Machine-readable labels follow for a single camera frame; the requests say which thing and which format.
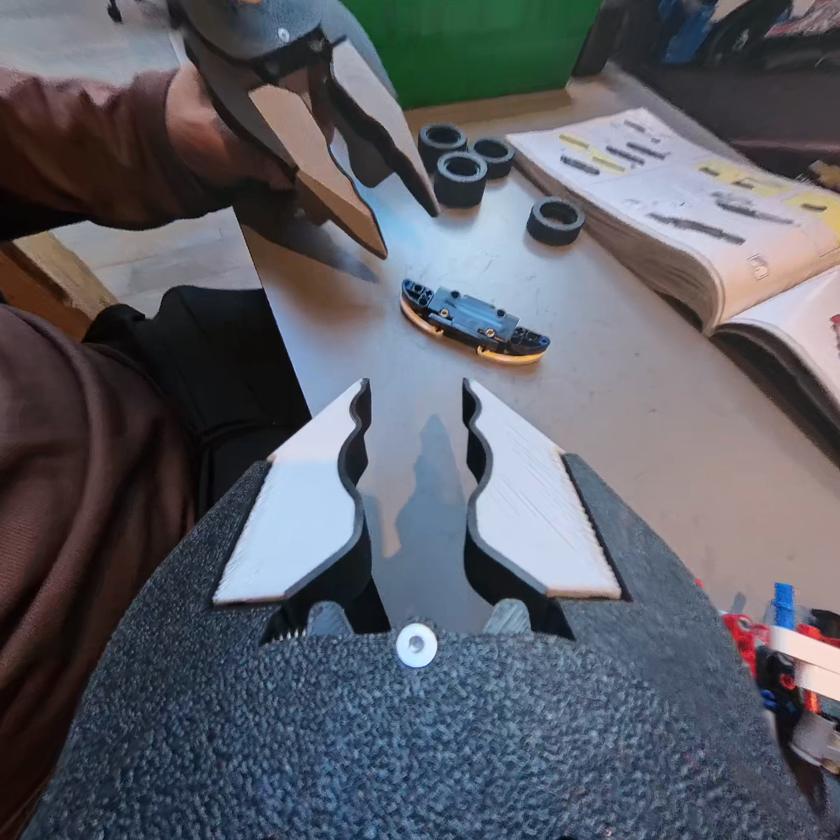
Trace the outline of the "grey desk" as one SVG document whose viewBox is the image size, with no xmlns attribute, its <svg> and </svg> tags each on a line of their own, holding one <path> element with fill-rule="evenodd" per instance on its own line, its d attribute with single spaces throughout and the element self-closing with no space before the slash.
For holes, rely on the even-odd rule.
<svg viewBox="0 0 840 840">
<path fill-rule="evenodd" d="M 275 196 L 234 211 L 309 411 L 371 383 L 360 480 L 376 587 L 390 624 L 425 616 L 478 630 L 490 608 L 465 577 L 461 384 L 477 378 L 580 455 L 678 555 L 717 608 L 763 614 L 774 582 L 838 612 L 839 477 L 831 450 L 588 233 L 568 248 L 526 232 L 541 197 L 518 169 L 471 211 L 431 218 L 391 176 L 360 191 L 388 247 L 284 215 Z M 519 315 L 551 345 L 497 364 L 400 311 L 406 278 Z"/>
</svg>

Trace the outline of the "red toy car model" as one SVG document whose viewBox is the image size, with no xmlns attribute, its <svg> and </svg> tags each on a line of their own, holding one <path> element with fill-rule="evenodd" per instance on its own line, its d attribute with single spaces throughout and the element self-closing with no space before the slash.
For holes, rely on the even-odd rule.
<svg viewBox="0 0 840 840">
<path fill-rule="evenodd" d="M 792 584 L 776 582 L 761 618 L 746 612 L 744 595 L 719 616 L 801 786 L 812 797 L 838 791 L 838 613 L 805 608 Z"/>
</svg>

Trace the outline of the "green panel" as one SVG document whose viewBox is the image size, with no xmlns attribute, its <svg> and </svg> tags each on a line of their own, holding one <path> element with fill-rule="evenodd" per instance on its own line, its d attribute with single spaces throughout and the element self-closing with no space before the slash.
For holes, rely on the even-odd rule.
<svg viewBox="0 0 840 840">
<path fill-rule="evenodd" d="M 563 89 L 599 1 L 349 1 L 404 109 Z"/>
</svg>

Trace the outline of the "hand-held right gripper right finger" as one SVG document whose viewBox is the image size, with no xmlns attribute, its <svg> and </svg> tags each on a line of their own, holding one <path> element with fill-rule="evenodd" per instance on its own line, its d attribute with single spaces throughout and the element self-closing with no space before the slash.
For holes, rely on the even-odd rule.
<svg viewBox="0 0 840 840">
<path fill-rule="evenodd" d="M 476 480 L 466 509 L 467 582 L 492 606 L 523 604 L 529 630 L 572 638 L 562 601 L 620 601 L 623 588 L 565 453 L 476 379 L 465 378 L 461 393 Z"/>
</svg>

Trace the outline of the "person's left hand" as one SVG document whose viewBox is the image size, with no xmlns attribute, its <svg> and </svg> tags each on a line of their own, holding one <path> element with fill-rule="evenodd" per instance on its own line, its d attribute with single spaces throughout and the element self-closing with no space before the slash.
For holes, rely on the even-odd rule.
<svg viewBox="0 0 840 840">
<path fill-rule="evenodd" d="M 191 63 L 180 66 L 171 80 L 164 120 L 176 155 L 204 183 L 232 189 L 246 183 L 278 191 L 292 188 L 278 163 L 240 139 L 221 119 Z"/>
</svg>

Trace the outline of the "open instruction booklet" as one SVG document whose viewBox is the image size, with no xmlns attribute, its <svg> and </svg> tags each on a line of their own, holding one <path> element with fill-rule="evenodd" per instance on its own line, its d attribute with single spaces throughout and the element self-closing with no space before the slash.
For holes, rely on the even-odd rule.
<svg viewBox="0 0 840 840">
<path fill-rule="evenodd" d="M 515 162 L 834 451 L 838 195 L 715 155 L 639 108 L 510 133 Z"/>
</svg>

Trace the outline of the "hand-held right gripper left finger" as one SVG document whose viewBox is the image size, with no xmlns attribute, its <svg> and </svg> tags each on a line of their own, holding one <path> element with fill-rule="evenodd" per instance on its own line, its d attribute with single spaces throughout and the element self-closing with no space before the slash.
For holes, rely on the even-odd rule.
<svg viewBox="0 0 840 840">
<path fill-rule="evenodd" d="M 214 607 L 273 606 L 265 636 L 305 634 L 322 602 L 339 605 L 357 634 L 391 630 L 358 489 L 371 403 L 370 381 L 359 379 L 268 456 Z"/>
</svg>

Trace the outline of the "person's brown shirt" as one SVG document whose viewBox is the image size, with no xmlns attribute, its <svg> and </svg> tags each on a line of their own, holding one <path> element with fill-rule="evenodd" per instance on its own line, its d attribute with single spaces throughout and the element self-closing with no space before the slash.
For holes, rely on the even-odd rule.
<svg viewBox="0 0 840 840">
<path fill-rule="evenodd" d="M 133 598 L 195 521 L 151 378 L 2 306 L 1 824 L 16 838 Z"/>
</svg>

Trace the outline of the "wooden post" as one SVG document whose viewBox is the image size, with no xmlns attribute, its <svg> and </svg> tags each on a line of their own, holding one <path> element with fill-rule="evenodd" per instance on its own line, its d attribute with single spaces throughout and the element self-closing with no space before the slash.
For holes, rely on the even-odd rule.
<svg viewBox="0 0 840 840">
<path fill-rule="evenodd" d="M 1 245 L 2 299 L 81 341 L 93 320 L 118 303 L 77 254 L 50 232 Z"/>
</svg>

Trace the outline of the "person's left forearm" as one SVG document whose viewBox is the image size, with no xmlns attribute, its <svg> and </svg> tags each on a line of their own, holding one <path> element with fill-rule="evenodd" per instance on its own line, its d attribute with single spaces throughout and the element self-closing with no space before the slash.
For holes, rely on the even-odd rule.
<svg viewBox="0 0 840 840">
<path fill-rule="evenodd" d="M 173 71 L 126 87 L 2 67 L 2 242 L 79 221 L 148 228 L 180 216 L 165 127 Z"/>
</svg>

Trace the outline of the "black toy tire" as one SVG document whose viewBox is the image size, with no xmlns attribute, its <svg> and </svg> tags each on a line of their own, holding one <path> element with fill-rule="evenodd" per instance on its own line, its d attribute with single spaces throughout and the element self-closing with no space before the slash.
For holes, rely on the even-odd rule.
<svg viewBox="0 0 840 840">
<path fill-rule="evenodd" d="M 487 173 L 484 158 L 474 152 L 458 150 L 442 154 L 434 174 L 438 202 L 451 208 L 477 207 L 486 189 Z"/>
<path fill-rule="evenodd" d="M 511 172 L 516 151 L 504 139 L 497 137 L 481 137 L 469 144 L 469 151 L 477 155 L 486 165 L 487 180 L 497 181 L 505 178 Z"/>
<path fill-rule="evenodd" d="M 434 172 L 445 154 L 467 149 L 467 134 L 451 122 L 431 122 L 420 128 L 417 148 L 427 172 Z"/>
<path fill-rule="evenodd" d="M 565 247 L 577 240 L 584 224 L 585 214 L 579 206 L 558 196 L 546 196 L 532 206 L 527 232 L 543 245 Z"/>
</svg>

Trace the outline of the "white curved toy panel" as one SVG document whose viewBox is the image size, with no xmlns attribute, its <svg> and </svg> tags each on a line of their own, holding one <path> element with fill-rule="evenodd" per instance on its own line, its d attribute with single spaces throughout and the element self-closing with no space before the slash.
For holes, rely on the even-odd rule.
<svg viewBox="0 0 840 840">
<path fill-rule="evenodd" d="M 540 361 L 548 347 L 548 344 L 531 346 L 480 341 L 476 345 L 476 353 L 479 357 L 498 364 L 526 365 Z"/>
<path fill-rule="evenodd" d="M 434 309 L 415 308 L 405 297 L 400 297 L 400 309 L 411 324 L 433 338 L 443 338 L 451 332 L 451 321 L 440 319 Z"/>
</svg>

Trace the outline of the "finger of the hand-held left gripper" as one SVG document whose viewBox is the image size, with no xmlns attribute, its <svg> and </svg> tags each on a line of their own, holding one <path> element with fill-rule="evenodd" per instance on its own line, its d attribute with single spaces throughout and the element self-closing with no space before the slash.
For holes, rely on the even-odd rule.
<svg viewBox="0 0 840 840">
<path fill-rule="evenodd" d="M 379 259 L 387 247 L 368 203 L 331 151 L 334 120 L 325 70 L 295 70 L 278 83 L 248 79 L 248 97 L 285 152 L 297 203 L 317 226 L 331 223 Z"/>
<path fill-rule="evenodd" d="M 434 186 L 400 105 L 348 39 L 332 47 L 328 88 L 353 177 L 375 188 L 395 174 L 429 216 L 439 215 Z"/>
</svg>

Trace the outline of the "black patterned toy beam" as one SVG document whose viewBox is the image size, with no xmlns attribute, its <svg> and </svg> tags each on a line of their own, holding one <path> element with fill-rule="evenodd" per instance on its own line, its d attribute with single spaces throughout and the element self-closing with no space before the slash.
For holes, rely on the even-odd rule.
<svg viewBox="0 0 840 840">
<path fill-rule="evenodd" d="M 550 338 L 547 335 L 523 327 L 519 317 L 510 314 L 508 310 L 498 308 L 476 297 L 464 295 L 458 290 L 450 290 L 446 287 L 433 289 L 405 279 L 402 282 L 400 297 L 409 299 L 415 308 L 434 309 L 438 312 L 441 308 L 447 308 L 450 314 L 451 332 L 443 338 L 462 343 L 474 351 L 480 341 L 531 346 L 548 344 L 550 346 Z M 493 328 L 496 331 L 496 341 L 490 341 L 485 337 L 484 331 L 487 328 Z"/>
</svg>

